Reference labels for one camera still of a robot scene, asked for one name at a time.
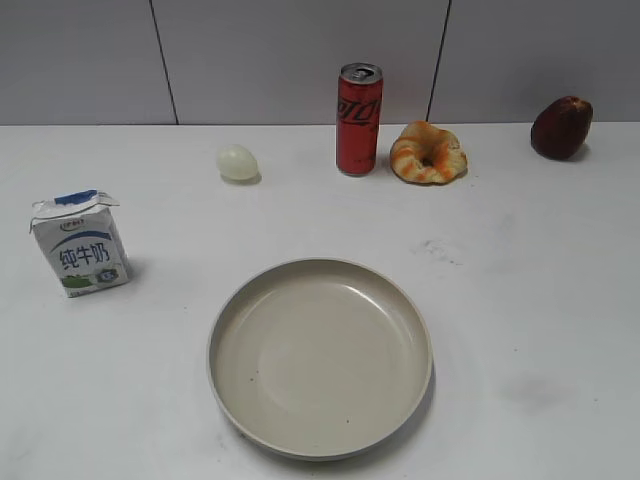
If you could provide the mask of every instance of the can logo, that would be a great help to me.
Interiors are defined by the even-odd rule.
[[[338,118],[350,125],[365,126],[371,122],[374,115],[380,113],[381,104],[380,99],[369,103],[360,103],[357,100],[338,97]]]

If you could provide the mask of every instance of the beige plate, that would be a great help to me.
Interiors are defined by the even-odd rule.
[[[418,407],[429,334],[393,283],[338,260],[280,265],[225,305],[209,374],[231,422],[275,452],[307,460],[359,453]]]

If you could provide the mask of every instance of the white egg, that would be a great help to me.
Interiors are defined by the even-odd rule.
[[[218,151],[218,170],[231,180],[251,180],[258,175],[258,162],[242,145],[228,145]]]

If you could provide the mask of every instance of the apple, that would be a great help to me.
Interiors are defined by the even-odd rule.
[[[540,155],[567,160],[589,133],[593,107],[578,97],[562,97],[545,108],[531,127],[531,146]]]

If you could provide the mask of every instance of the red can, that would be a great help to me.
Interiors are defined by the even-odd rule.
[[[350,63],[340,70],[336,116],[336,164],[347,175],[366,175],[376,164],[382,70]]]

